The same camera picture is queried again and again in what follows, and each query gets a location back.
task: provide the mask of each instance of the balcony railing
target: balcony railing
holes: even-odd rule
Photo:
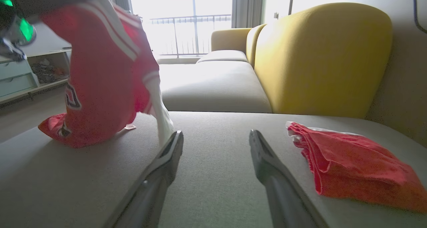
[[[155,55],[204,55],[210,52],[210,34],[232,27],[232,16],[206,15],[150,19],[143,22]]]

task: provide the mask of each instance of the sofa armrest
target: sofa armrest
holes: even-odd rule
[[[212,32],[211,51],[234,49],[246,54],[246,40],[252,28],[234,28]]]

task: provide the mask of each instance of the clothing tag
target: clothing tag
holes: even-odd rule
[[[134,126],[134,125],[127,125],[125,127],[125,129],[127,129],[127,130],[133,130],[133,129],[136,129],[136,126]]]

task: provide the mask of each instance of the fabric upholstery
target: fabric upholstery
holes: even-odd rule
[[[391,44],[384,12],[325,4],[267,24],[258,37],[255,73],[274,113],[363,118]]]
[[[197,61],[244,61],[248,62],[246,55],[240,50],[216,50],[212,51],[209,54],[203,56],[200,60]]]
[[[246,39],[246,57],[252,67],[255,66],[255,49],[257,47],[258,35],[260,35],[265,25],[266,24],[262,24],[252,28]]]
[[[159,227],[273,227],[265,187],[255,176],[249,146],[257,129],[298,181],[330,228],[425,227],[427,215],[319,196],[301,150],[285,123],[361,134],[409,164],[427,186],[427,149],[367,120],[285,114],[171,112],[184,135],[175,181]],[[0,144],[2,227],[100,228],[159,152],[154,117],[101,144],[71,149],[37,128]]]
[[[187,67],[161,67],[160,89],[169,111],[271,113],[251,65],[204,61]]]
[[[225,29],[212,32],[211,51],[234,49],[246,52],[246,39],[251,28]]]

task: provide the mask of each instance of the sofa seat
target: sofa seat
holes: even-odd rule
[[[243,61],[205,61],[160,67],[160,89],[169,111],[271,113],[252,66]]]
[[[391,128],[344,117],[221,112],[170,116],[183,132],[184,147],[159,227],[273,227],[266,189],[255,176],[250,129],[262,132],[328,227],[427,224],[426,214],[319,196],[301,149],[286,135],[285,123],[364,135],[412,166],[427,187],[427,149]],[[52,141],[37,127],[0,144],[0,226],[108,227],[108,218],[117,213],[160,150],[154,117],[138,114],[133,124],[134,130],[81,149]]]
[[[246,55],[240,51],[240,50],[216,50],[212,51],[209,54],[202,57],[200,60],[197,61],[203,62],[203,61],[244,61],[248,62],[248,59],[246,58]]]

